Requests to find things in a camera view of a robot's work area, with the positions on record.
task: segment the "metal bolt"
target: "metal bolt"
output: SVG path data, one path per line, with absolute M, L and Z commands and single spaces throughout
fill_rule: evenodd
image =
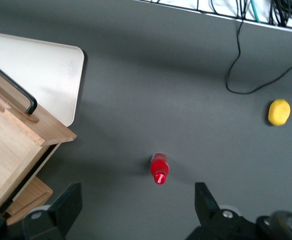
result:
M 30 216 L 30 219 L 35 220 L 39 219 L 42 216 L 41 212 L 34 213 L 33 215 Z
M 228 211 L 228 210 L 225 210 L 222 212 L 222 215 L 225 217 L 225 218 L 228 218 L 228 219 L 231 219 L 234 217 L 233 213 L 231 211 Z
M 270 225 L 270 222 L 268 221 L 268 218 L 265 218 L 265 219 L 264 219 L 264 223 L 265 223 L 267 226 Z

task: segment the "black handle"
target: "black handle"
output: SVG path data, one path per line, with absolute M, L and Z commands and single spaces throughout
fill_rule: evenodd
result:
M 3 79 L 5 79 L 7 82 L 9 82 L 15 89 L 17 89 L 21 94 L 23 94 L 30 101 L 30 105 L 25 113 L 31 115 L 37 108 L 36 99 L 28 91 L 22 88 L 17 82 L 15 82 L 7 74 L 5 74 L 2 70 L 0 70 L 0 76 Z

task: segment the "black clamp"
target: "black clamp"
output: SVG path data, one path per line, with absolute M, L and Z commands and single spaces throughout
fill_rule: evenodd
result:
M 232 210 L 220 209 L 203 182 L 195 184 L 195 210 L 200 222 L 186 240 L 292 240 L 292 213 L 276 211 L 256 223 Z
M 73 183 L 47 209 L 33 209 L 9 226 L 0 218 L 0 240 L 64 240 L 82 207 L 81 184 Z

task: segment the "red bottle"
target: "red bottle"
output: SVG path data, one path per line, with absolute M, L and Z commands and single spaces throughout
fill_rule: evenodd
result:
M 165 154 L 157 152 L 151 157 L 150 172 L 154 177 L 155 183 L 161 185 L 166 182 L 170 167 L 168 166 Z

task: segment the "bottle cap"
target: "bottle cap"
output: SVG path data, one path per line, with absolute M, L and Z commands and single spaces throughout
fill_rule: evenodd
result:
M 161 185 L 161 184 L 164 184 L 165 181 L 166 181 L 166 176 L 162 173 L 157 173 L 155 176 L 154 176 L 154 180 L 155 180 L 155 183 Z

